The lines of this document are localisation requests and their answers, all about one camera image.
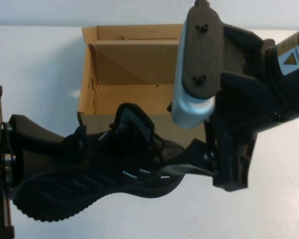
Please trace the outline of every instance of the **warning label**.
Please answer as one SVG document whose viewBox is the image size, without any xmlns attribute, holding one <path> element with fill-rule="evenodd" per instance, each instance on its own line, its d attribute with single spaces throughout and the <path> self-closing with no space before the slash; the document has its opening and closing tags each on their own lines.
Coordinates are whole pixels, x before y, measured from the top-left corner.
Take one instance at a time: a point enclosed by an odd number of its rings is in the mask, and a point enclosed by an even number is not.
<svg viewBox="0 0 299 239">
<path fill-rule="evenodd" d="M 291 55 L 284 62 L 284 65 L 296 65 L 296 64 L 297 64 L 297 62 L 296 62 L 294 53 L 291 53 Z"/>
<path fill-rule="evenodd" d="M 279 43 L 277 45 L 278 56 L 281 56 L 287 51 L 290 51 L 291 49 L 298 46 L 298 41 L 299 41 L 298 38 L 299 38 L 299 32 L 288 37 L 286 40 L 282 41 L 281 43 Z"/>
<path fill-rule="evenodd" d="M 299 69 L 299 46 L 296 46 L 282 55 L 278 55 L 278 62 L 282 74 L 285 76 Z"/>
</svg>

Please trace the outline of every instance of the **box flap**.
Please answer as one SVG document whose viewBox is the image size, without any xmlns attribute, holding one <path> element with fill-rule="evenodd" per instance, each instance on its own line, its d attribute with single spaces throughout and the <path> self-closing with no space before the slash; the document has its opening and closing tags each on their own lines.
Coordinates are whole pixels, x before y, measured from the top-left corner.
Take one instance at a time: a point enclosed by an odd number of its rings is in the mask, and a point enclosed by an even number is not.
<svg viewBox="0 0 299 239">
<path fill-rule="evenodd" d="M 179 39 L 182 24 L 98 26 L 99 40 Z"/>
<path fill-rule="evenodd" d="M 83 27 L 82 34 L 83 34 L 85 44 L 94 43 L 98 40 L 98 27 L 97 26 Z"/>
<path fill-rule="evenodd" d="M 89 48 L 100 85 L 174 83 L 178 40 L 99 40 Z"/>
</svg>

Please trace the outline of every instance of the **cardboard box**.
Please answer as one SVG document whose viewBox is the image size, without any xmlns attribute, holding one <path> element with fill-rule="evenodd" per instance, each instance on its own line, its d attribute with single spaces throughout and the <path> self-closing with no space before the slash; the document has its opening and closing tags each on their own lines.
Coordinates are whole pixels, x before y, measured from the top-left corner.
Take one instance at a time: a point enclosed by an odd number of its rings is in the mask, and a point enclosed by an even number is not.
<svg viewBox="0 0 299 239">
<path fill-rule="evenodd" d="M 185 130 L 166 110 L 173 99 L 182 24 L 95 26 L 82 29 L 87 44 L 78 112 L 88 133 L 109 129 L 121 103 L 138 104 L 156 132 L 184 146 L 204 140 L 203 126 Z"/>
</svg>

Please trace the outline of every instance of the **white stripe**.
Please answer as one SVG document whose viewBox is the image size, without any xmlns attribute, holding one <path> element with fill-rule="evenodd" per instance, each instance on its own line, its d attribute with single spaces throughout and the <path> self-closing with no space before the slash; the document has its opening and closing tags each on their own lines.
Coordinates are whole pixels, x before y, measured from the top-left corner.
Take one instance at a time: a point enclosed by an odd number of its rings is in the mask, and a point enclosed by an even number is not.
<svg viewBox="0 0 299 239">
<path fill-rule="evenodd" d="M 132 174 L 126 172 L 126 171 L 123 171 L 123 173 L 124 173 L 125 175 L 128 175 L 128 176 L 131 177 L 131 178 L 136 178 L 136 179 L 137 179 L 137 176 L 134 176 L 134 175 L 132 175 Z"/>
<path fill-rule="evenodd" d="M 147 173 L 147 174 L 150 174 L 150 172 L 149 172 L 149 171 L 146 171 L 146 170 L 144 170 L 144 169 L 141 169 L 141 168 L 139 169 L 139 171 L 140 171 L 140 172 L 142 172 L 142 173 Z"/>
<path fill-rule="evenodd" d="M 99 140 L 102 139 L 106 134 L 107 134 L 107 132 L 105 132 L 105 134 L 102 135 L 102 136 L 99 138 Z"/>
</svg>

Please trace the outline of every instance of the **shoe tongue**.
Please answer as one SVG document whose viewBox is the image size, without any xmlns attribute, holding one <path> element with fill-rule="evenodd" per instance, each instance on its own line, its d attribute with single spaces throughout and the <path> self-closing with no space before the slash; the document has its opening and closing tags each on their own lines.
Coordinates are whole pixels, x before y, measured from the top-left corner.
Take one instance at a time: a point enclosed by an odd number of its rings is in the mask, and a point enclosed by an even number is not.
<svg viewBox="0 0 299 239">
<path fill-rule="evenodd" d="M 124 103 L 118 107 L 111 132 L 106 137 L 112 150 L 130 152 L 148 151 L 154 137 L 154 124 L 136 104 Z"/>
</svg>

